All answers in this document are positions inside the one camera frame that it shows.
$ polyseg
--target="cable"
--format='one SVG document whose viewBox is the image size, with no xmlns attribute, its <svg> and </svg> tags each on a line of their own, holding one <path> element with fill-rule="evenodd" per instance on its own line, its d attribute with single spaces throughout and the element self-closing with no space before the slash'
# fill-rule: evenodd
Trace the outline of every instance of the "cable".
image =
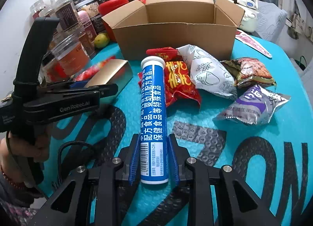
<svg viewBox="0 0 313 226">
<path fill-rule="evenodd" d="M 61 156 L 62 156 L 62 152 L 63 150 L 68 147 L 68 146 L 72 146 L 72 145 L 82 145 L 82 146 L 87 146 L 89 148 L 91 148 L 94 152 L 94 154 L 97 154 L 97 150 L 96 148 L 87 143 L 87 142 L 84 142 L 84 141 L 69 141 L 67 143 L 64 143 L 63 145 L 61 145 L 59 147 L 59 150 L 58 150 L 58 185 L 60 186 L 62 184 L 62 177 L 61 177 Z"/>
</svg>

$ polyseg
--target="teal table mat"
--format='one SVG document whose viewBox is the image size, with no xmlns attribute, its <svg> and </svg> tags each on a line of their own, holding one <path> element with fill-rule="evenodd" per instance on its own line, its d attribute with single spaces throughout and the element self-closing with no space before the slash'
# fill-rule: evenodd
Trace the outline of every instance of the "teal table mat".
<svg viewBox="0 0 313 226">
<path fill-rule="evenodd" d="M 313 194 L 313 168 L 309 159 L 313 149 L 313 112 L 301 80 L 284 51 L 271 42 L 255 39 L 272 54 L 272 59 L 237 40 L 232 59 L 258 58 L 277 82 L 276 89 L 269 89 L 290 95 L 290 102 L 274 114 L 268 125 L 246 126 L 227 120 L 213 122 L 212 119 L 232 102 L 200 91 L 200 108 L 189 99 L 178 100 L 167 108 L 167 132 L 174 133 L 178 144 L 205 164 L 218 168 L 232 165 L 282 226 L 287 226 L 299 219 Z M 112 55 L 122 58 L 114 43 L 98 53 L 92 63 Z M 61 144 L 77 138 L 84 138 L 90 144 L 103 140 L 110 145 L 104 151 L 107 158 L 111 158 L 128 146 L 132 135 L 140 131 L 141 94 L 137 77 L 141 71 L 140 61 L 130 61 L 130 64 L 134 77 L 104 118 L 93 120 L 91 113 L 84 113 L 55 124 L 50 158 L 44 164 L 45 178 L 40 185 L 48 196 L 54 191 L 57 150 Z M 216 219 L 213 186 L 211 190 Z M 175 187 L 171 181 L 159 187 L 139 184 L 122 225 L 187 225 L 188 192 Z"/>
</svg>

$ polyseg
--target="cardboard box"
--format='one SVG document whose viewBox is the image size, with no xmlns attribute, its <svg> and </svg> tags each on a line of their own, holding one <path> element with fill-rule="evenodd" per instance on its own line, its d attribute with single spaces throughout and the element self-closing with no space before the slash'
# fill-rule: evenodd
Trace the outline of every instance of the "cardboard box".
<svg viewBox="0 0 313 226">
<path fill-rule="evenodd" d="M 219 60 L 230 59 L 244 10 L 228 0 L 132 1 L 102 19 L 113 29 L 127 60 L 146 50 L 196 45 Z"/>
</svg>

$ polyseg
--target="human hand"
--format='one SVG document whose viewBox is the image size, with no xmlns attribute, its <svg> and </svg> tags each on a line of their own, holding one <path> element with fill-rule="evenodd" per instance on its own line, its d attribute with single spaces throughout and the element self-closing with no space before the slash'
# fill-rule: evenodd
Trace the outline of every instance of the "human hand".
<svg viewBox="0 0 313 226">
<path fill-rule="evenodd" d="M 45 132 L 39 135 L 35 145 L 30 145 L 27 141 L 9 133 L 10 149 L 13 155 L 23 157 L 33 157 L 34 162 L 44 162 L 49 159 L 49 146 L 51 137 L 51 125 L 48 125 Z M 6 139 L 3 138 L 0 143 L 0 163 L 3 172 L 15 183 L 25 181 L 23 173 L 16 165 L 12 155 L 7 148 Z"/>
</svg>

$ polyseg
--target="wrist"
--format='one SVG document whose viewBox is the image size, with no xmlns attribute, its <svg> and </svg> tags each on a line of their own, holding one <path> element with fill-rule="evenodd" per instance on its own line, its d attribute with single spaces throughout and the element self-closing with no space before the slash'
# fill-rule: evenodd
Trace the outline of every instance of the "wrist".
<svg viewBox="0 0 313 226">
<path fill-rule="evenodd" d="M 0 161 L 0 172 L 6 180 L 9 180 L 9 182 L 16 183 L 17 185 L 24 184 L 22 174 L 17 166 L 12 166 L 12 163 L 8 162 L 5 159 L 2 159 Z"/>
</svg>

